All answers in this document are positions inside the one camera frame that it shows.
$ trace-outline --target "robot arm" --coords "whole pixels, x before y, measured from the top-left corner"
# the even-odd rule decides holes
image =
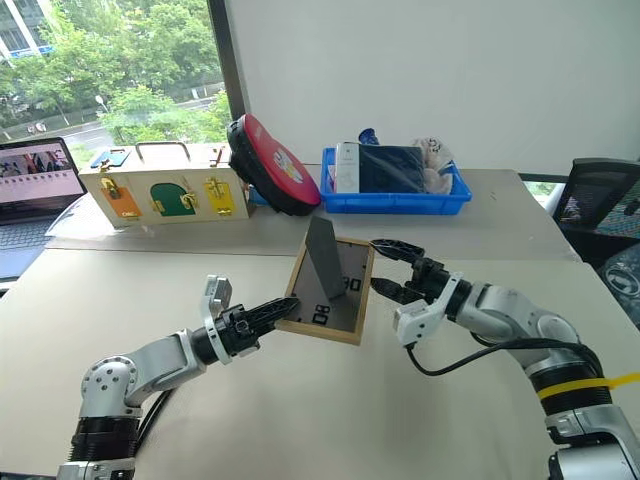
[[[488,346],[487,353],[508,350],[536,392],[604,376],[597,357],[580,343],[571,324],[521,293],[483,282],[471,284],[461,273],[449,273],[441,263],[423,257],[424,250],[413,245],[374,240],[372,246],[412,266],[412,278],[404,287],[382,278],[372,279],[371,285],[402,304],[394,317],[396,335],[422,373],[440,375],[452,369],[429,372],[412,353],[416,342],[448,318]],[[551,479],[640,479],[640,443],[622,410],[613,405],[608,387],[569,390],[541,402],[551,439],[569,445],[549,459]]]
[[[229,280],[211,275],[200,308],[203,327],[181,330],[89,368],[70,459],[60,466],[57,480],[132,479],[142,402],[197,377],[218,360],[228,364],[236,355],[257,350],[258,338],[299,302],[287,297],[245,311],[242,305],[228,308],[230,298]]]

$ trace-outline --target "red lid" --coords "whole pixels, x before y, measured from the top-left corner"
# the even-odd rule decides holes
[[[256,117],[247,113],[243,120],[244,131],[273,183],[304,203],[320,204],[322,199],[316,183],[295,155],[273,139]]]

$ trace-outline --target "window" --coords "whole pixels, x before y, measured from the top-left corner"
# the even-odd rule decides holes
[[[533,195],[533,198],[542,205],[550,214],[556,209],[562,191],[564,190],[566,177],[549,178],[547,181],[535,181],[531,178],[536,177],[553,177],[547,175],[532,175],[532,174],[520,174],[523,179],[525,187]]]
[[[0,32],[0,37],[9,50],[22,50],[29,48],[26,40],[17,28]]]
[[[224,1],[65,0],[50,18],[35,0],[14,2],[42,54],[0,20],[11,52],[0,60],[0,142],[62,136],[82,167],[112,145],[226,140],[226,87],[239,88]]]
[[[4,2],[0,2],[0,25],[4,22],[13,21],[9,7]]]

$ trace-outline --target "tree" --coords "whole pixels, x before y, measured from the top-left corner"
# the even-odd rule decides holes
[[[216,95],[209,110],[181,109],[173,100],[138,86],[117,95],[102,124],[114,138],[127,145],[174,140],[185,143],[222,142],[231,122],[227,95]]]
[[[227,126],[232,121],[227,92],[218,92],[209,109],[202,113],[200,129],[208,142],[226,142]]]
[[[108,97],[124,73],[105,39],[76,29],[64,15],[58,15],[43,36],[55,45],[54,51],[16,59],[15,82],[29,102],[57,110],[69,125],[65,112],[82,111],[95,103],[95,95]]]
[[[166,96],[184,98],[185,90],[221,79],[205,0],[53,0],[52,7],[40,34],[53,51],[12,60],[15,68],[0,64],[0,114],[7,111],[0,125],[22,121],[8,114],[8,98],[70,124],[69,113],[97,108],[100,95],[112,109],[105,125],[128,138],[220,137],[221,112],[187,113]],[[152,108],[144,116],[150,126],[126,119],[135,102]]]

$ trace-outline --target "yellow stripe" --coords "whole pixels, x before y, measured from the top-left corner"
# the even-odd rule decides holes
[[[630,373],[628,375],[612,379],[589,378],[586,380],[574,380],[572,382],[559,383],[558,385],[552,385],[540,390],[538,392],[538,398],[540,400],[544,400],[545,398],[552,397],[560,393],[580,390],[582,388],[607,387],[612,390],[620,385],[626,385],[627,383],[632,382],[640,382],[640,372]]]

